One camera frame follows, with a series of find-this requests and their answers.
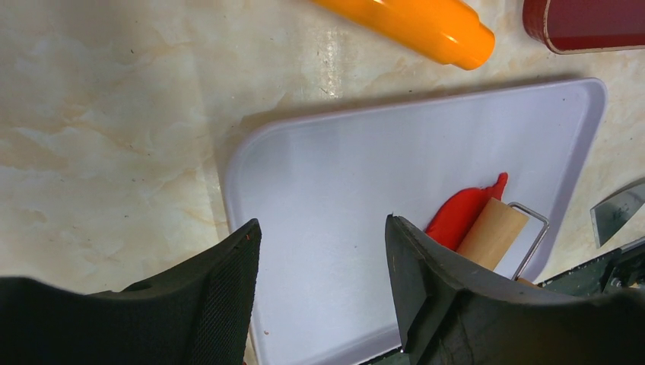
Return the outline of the orange plastic rolling pin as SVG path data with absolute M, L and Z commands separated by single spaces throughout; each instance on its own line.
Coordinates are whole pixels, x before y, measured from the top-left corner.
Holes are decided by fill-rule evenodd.
M 324 7 L 433 60 L 466 71 L 491 57 L 495 35 L 458 0 L 322 0 Z

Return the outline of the wooden dough roller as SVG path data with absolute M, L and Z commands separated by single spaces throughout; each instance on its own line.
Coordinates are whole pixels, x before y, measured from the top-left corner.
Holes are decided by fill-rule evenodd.
M 513 281 L 521 281 L 521 275 L 545 238 L 550 222 L 547 217 L 519 202 L 505 204 L 491 198 L 465 235 L 457 252 L 471 262 L 492 271 L 531 218 L 540 221 L 542 228 L 510 277 Z

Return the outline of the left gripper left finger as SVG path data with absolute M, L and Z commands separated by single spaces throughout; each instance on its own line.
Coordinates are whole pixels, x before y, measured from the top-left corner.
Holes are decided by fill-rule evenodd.
M 31 278 L 1 279 L 3 364 L 241 364 L 261 228 L 120 292 L 77 294 Z

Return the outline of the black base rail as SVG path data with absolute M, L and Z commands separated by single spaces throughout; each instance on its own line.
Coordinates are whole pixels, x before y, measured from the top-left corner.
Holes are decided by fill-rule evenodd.
M 644 238 L 607 252 L 538 284 L 576 297 L 644 289 Z

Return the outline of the lavender plastic tray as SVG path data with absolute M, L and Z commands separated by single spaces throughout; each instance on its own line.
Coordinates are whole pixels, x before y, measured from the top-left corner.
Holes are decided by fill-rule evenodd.
M 425 228 L 507 173 L 506 203 L 550 224 L 544 269 L 608 102 L 596 78 L 273 122 L 224 175 L 231 230 L 261 226 L 251 337 L 260 364 L 361 364 L 400 345 L 386 218 Z

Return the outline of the red dough lump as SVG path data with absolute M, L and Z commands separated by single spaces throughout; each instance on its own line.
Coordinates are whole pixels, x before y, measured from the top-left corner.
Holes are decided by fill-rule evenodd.
M 508 178 L 507 173 L 501 173 L 492 186 L 457 192 L 440 207 L 424 232 L 441 246 L 456 251 L 488 201 L 501 200 Z

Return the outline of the dark red lacquer tray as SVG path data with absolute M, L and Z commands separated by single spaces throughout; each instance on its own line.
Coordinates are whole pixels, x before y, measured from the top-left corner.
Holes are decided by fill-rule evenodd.
M 641 0 L 525 0 L 522 19 L 558 55 L 644 48 Z

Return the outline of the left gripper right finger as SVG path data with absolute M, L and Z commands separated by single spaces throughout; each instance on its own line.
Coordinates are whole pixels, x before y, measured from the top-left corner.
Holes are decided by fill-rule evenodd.
M 390 215 L 386 256 L 413 364 L 642 364 L 644 293 L 571 296 L 512 281 Z

